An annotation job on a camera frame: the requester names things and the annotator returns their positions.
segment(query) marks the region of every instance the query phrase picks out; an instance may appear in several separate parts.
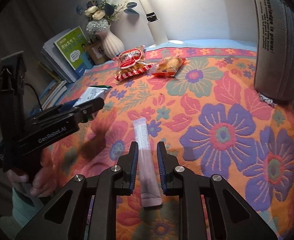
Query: white vase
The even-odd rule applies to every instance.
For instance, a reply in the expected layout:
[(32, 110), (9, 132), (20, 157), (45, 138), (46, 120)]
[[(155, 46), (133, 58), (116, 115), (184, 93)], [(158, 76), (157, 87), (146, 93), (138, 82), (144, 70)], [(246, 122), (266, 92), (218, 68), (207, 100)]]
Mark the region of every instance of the white vase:
[(108, 25), (105, 30), (98, 32), (97, 34), (102, 39), (104, 52), (108, 58), (113, 59), (125, 50), (125, 46), (121, 40), (111, 32), (110, 25)]

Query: white rose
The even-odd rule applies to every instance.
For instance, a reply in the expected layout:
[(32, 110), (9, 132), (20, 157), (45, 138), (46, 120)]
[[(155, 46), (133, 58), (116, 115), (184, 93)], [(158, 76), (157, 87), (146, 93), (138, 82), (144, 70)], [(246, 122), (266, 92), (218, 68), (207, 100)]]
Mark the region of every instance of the white rose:
[(89, 7), (89, 8), (85, 11), (85, 15), (86, 15), (86, 16), (89, 16), (91, 13), (94, 13), (94, 12), (97, 11), (97, 10), (98, 10), (97, 6)]
[(94, 20), (100, 20), (100, 19), (102, 19), (104, 16), (105, 16), (105, 11), (104, 10), (101, 10), (101, 11), (97, 11), (97, 12), (95, 12), (94, 13), (94, 15), (93, 15), (93, 19)]

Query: lamp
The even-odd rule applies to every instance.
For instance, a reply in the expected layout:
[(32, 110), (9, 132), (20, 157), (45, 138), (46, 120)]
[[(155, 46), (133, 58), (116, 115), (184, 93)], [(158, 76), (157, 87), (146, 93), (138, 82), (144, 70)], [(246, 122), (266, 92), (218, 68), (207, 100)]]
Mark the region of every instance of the lamp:
[(168, 40), (165, 30), (157, 18), (154, 10), (151, 7), (151, 4), (148, 0), (139, 0), (147, 17), (148, 20), (148, 27), (151, 32), (151, 36), (154, 39), (155, 44), (151, 45), (150, 48), (158, 46), (165, 42), (175, 43), (175, 44), (183, 44), (182, 41), (176, 41), (176, 40)]

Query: silver screw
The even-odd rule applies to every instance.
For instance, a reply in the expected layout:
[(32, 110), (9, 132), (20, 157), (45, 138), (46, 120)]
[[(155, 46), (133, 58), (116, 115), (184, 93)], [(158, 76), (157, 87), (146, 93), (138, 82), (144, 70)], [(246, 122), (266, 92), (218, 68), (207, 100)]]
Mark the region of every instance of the silver screw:
[(121, 169), (121, 168), (120, 168), (119, 165), (115, 165), (115, 166), (112, 166), (112, 167), (111, 167), (111, 170), (114, 171), (114, 172), (116, 172), (116, 171), (120, 171), (120, 169)]
[(222, 180), (222, 177), (221, 177), (220, 175), (218, 175), (218, 174), (215, 174), (215, 175), (213, 176), (213, 180), (214, 180), (214, 181), (221, 181), (221, 180)]
[(80, 182), (84, 179), (84, 175), (81, 175), (81, 174), (77, 174), (74, 176), (74, 181), (76, 182)]
[(175, 167), (175, 171), (177, 172), (183, 172), (185, 170), (185, 168), (183, 166), (176, 166)]

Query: curtain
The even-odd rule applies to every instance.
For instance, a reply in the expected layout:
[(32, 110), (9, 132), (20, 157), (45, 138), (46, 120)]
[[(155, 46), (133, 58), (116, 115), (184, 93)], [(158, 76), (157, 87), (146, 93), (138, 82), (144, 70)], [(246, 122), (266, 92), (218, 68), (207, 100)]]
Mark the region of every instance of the curtain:
[[(33, 0), (12, 0), (0, 14), (0, 59), (23, 50), (27, 68), (25, 81), (32, 84), (39, 95), (51, 82), (49, 75), (38, 66), (40, 50), (54, 35)], [(36, 104), (33, 91), (25, 87), (26, 116)], [(11, 184), (0, 170), (0, 215), (10, 215), (11, 209)]]

